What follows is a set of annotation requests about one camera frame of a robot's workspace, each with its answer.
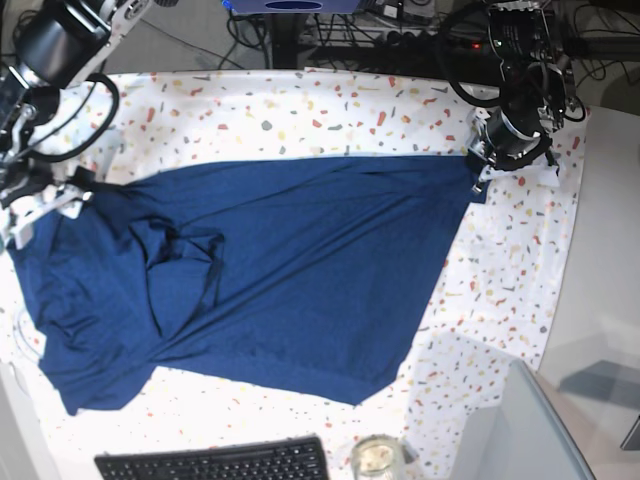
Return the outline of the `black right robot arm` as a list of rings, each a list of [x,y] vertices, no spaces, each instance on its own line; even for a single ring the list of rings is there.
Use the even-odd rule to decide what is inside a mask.
[[[23,25],[16,63],[1,79],[1,207],[38,194],[55,183],[51,166],[74,159],[107,130],[119,108],[118,90],[98,70],[146,12],[152,1],[45,1]],[[79,146],[43,153],[30,142],[34,129],[50,122],[60,92],[89,81],[110,92],[106,119]]]

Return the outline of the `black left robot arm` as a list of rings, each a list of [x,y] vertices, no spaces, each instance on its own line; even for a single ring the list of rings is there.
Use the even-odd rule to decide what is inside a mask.
[[[467,91],[449,66],[453,29],[468,17],[486,17],[483,49],[497,58],[498,95],[481,98]],[[469,159],[476,168],[511,172],[540,157],[555,167],[551,135],[566,122],[586,119],[576,95],[555,12],[541,1],[475,1],[451,13],[435,40],[439,67],[455,93],[474,107]]]

